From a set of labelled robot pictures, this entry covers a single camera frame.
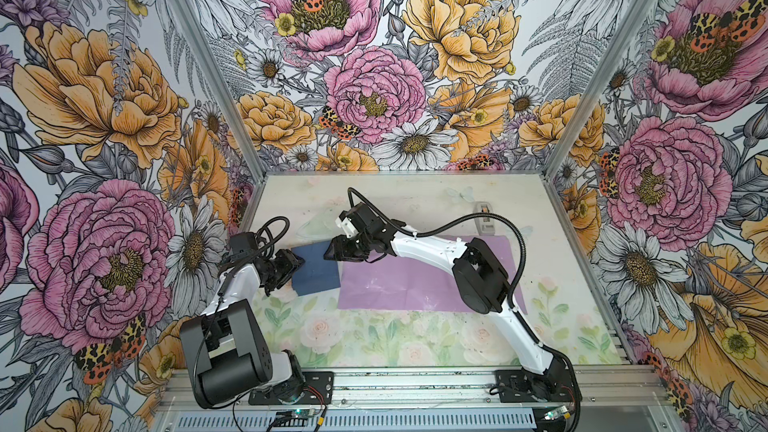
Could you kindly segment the blue gift box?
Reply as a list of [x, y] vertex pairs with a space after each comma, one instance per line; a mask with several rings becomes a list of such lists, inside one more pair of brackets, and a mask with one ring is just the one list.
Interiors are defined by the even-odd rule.
[[324, 258], [329, 246], [330, 242], [324, 241], [291, 249], [297, 257], [304, 260], [304, 264], [293, 274], [291, 282], [298, 296], [338, 289], [341, 286], [338, 264]]

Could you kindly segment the purple wrapping paper sheet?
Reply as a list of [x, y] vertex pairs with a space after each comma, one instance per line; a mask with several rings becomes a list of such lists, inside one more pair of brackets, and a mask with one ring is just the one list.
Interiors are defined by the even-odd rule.
[[472, 311], [454, 277], [415, 259], [386, 256], [376, 263], [341, 265], [341, 310]]

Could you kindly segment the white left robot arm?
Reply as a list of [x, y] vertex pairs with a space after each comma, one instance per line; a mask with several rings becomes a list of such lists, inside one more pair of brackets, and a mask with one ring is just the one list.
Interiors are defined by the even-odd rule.
[[294, 404], [306, 385], [301, 366], [292, 352], [269, 350], [251, 301], [286, 285], [304, 260], [252, 232], [233, 236], [230, 251], [214, 299], [180, 329], [194, 399], [214, 409], [255, 390]]

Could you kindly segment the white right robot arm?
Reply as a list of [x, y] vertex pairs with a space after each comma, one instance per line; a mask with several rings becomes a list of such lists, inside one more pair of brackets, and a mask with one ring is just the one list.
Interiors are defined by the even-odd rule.
[[514, 297], [526, 265], [526, 246], [520, 230], [506, 218], [485, 216], [504, 223], [515, 235], [520, 259], [510, 275], [490, 246], [480, 238], [469, 242], [439, 235], [476, 213], [460, 217], [428, 232], [398, 220], [374, 218], [365, 222], [352, 213], [336, 219], [341, 234], [330, 241], [324, 258], [335, 262], [369, 263], [370, 255], [416, 260], [451, 275], [463, 303], [487, 315], [517, 354], [527, 382], [527, 392], [538, 401], [554, 401], [563, 392], [576, 406], [582, 401], [575, 368], [563, 352], [546, 345], [528, 324]]

